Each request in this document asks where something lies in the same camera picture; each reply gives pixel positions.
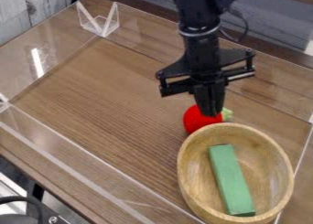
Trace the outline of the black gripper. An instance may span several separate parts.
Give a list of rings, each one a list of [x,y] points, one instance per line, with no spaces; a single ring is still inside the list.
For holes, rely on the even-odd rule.
[[[217,116],[223,107],[225,82],[215,81],[237,80],[237,75],[253,76],[255,51],[221,48],[215,32],[199,37],[183,36],[183,44],[182,57],[155,73],[160,82],[160,94],[164,97],[193,90],[201,113],[205,116]],[[207,86],[197,84],[213,84],[211,99]]]

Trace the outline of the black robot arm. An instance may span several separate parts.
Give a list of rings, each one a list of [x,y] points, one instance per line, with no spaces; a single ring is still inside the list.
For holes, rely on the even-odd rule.
[[[221,15],[234,14],[234,0],[174,0],[178,8],[178,33],[185,52],[179,60],[160,69],[156,79],[166,97],[189,92],[201,113],[215,116],[222,111],[225,88],[234,80],[254,75],[250,49],[225,49],[219,45]]]

